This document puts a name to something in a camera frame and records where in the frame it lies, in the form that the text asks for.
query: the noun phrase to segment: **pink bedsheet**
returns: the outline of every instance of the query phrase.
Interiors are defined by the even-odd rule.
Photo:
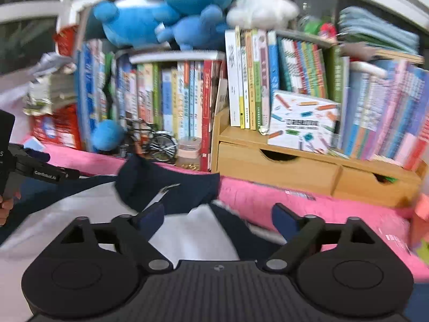
[[[51,144],[46,145],[46,152],[51,154],[51,164],[75,168],[88,175],[117,174],[125,162],[119,158],[76,151]],[[181,173],[200,173],[171,165],[162,164],[162,166]],[[409,210],[396,211],[391,208],[318,195],[315,195],[316,201],[312,201],[288,195],[282,190],[228,177],[221,177],[220,185],[219,199],[221,201],[237,211],[243,219],[269,229],[274,229],[271,222],[271,207],[276,202],[281,202],[298,215],[318,215],[329,223],[345,223],[348,217],[358,216],[378,234],[380,228],[391,225],[390,227],[394,228],[395,233],[388,232],[387,234],[396,235],[405,240],[408,231],[402,217],[408,217]],[[395,241],[389,241],[386,238],[384,240],[408,266],[416,282],[429,281],[428,266],[417,256],[410,255],[398,247]]]

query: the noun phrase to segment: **finger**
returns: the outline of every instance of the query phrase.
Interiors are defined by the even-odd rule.
[[[13,199],[4,201],[1,205],[4,210],[11,210],[13,208]]]
[[[4,210],[3,208],[0,208],[0,218],[7,218],[9,215],[9,210]]]

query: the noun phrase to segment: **red book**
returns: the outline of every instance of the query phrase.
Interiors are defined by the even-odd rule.
[[[303,60],[301,60],[301,57],[299,56],[299,51],[298,51],[298,46],[297,46],[296,41],[293,42],[293,50],[295,51],[295,57],[297,59],[299,77],[301,77],[302,89],[300,92],[301,92],[301,94],[309,94],[309,90],[307,88],[307,83],[305,82],[304,70],[302,69],[302,63],[301,62]]]
[[[422,155],[426,150],[426,146],[429,142],[429,112],[426,113],[425,123],[420,131],[420,135],[415,143],[411,154],[408,156],[407,161],[404,164],[404,169],[409,171],[415,171],[420,161],[422,160]]]
[[[202,88],[202,139],[200,170],[209,172],[210,152],[212,140],[212,113],[216,102],[217,86],[219,82],[219,61],[205,60],[203,66]]]

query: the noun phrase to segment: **wooden drawer unit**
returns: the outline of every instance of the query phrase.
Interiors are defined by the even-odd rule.
[[[379,181],[374,173],[343,167],[333,197],[389,207],[409,206],[419,183]]]
[[[341,168],[332,163],[224,142],[219,144],[218,153],[217,171],[221,175],[324,195],[331,195]]]

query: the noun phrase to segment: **bookshelf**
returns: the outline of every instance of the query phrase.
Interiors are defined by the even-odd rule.
[[[408,206],[427,165],[411,172],[383,161],[361,161],[268,145],[257,131],[230,126],[229,108],[215,116],[212,172],[389,207]],[[379,181],[380,176],[396,181]]]

